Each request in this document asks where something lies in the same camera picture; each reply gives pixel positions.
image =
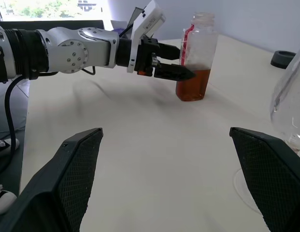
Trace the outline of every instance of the sneaker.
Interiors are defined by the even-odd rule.
[[[3,185],[0,185],[0,215],[6,213],[15,200],[16,196],[12,192],[3,190]]]
[[[20,145],[19,140],[15,139],[15,149]],[[0,158],[10,154],[11,139],[0,140]]]

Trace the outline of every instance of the white wall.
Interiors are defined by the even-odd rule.
[[[134,7],[150,0],[108,0],[115,20],[129,20]],[[216,28],[238,40],[267,50],[300,48],[300,0],[157,0],[166,23],[158,39],[175,39],[190,24],[194,11],[214,12]]]

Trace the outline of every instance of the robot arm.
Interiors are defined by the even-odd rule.
[[[157,59],[178,59],[179,49],[147,36],[164,21],[162,10],[152,0],[135,20],[131,40],[98,28],[28,31],[0,27],[0,82],[18,75],[37,79],[43,72],[75,73],[89,66],[116,65],[139,75],[152,76],[155,68],[154,77],[189,79],[194,74],[185,67],[162,64]]]

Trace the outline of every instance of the bottle cap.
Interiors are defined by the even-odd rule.
[[[296,54],[294,52],[276,51],[270,64],[277,68],[286,69]]]

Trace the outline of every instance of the black cable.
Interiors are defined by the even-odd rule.
[[[39,74],[39,76],[54,76],[55,74],[58,74],[58,72],[41,72],[40,74]]]
[[[124,31],[119,34],[119,37],[121,38],[132,27],[133,27],[133,23],[131,25],[129,25],[126,29],[124,29]]]
[[[95,74],[96,74],[95,66],[92,66],[92,68],[93,68],[93,72],[92,72],[92,73],[89,72],[89,71],[86,70],[86,69],[82,69],[82,71],[84,71],[84,72],[86,72],[87,74],[90,74],[90,75],[95,75]]]
[[[5,93],[5,113],[6,113],[6,118],[7,118],[7,123],[8,123],[8,128],[9,128],[9,133],[10,133],[10,139],[11,139],[11,145],[10,145],[10,156],[6,163],[0,167],[0,174],[5,171],[5,169],[9,166],[11,163],[11,160],[13,159],[14,153],[15,153],[15,128],[14,128],[14,123],[13,119],[11,117],[11,112],[10,112],[10,95],[11,92],[13,91],[14,87],[16,84],[18,84],[20,81],[24,80],[25,77],[20,76],[17,79],[13,80],[13,82],[8,86],[6,93]]]

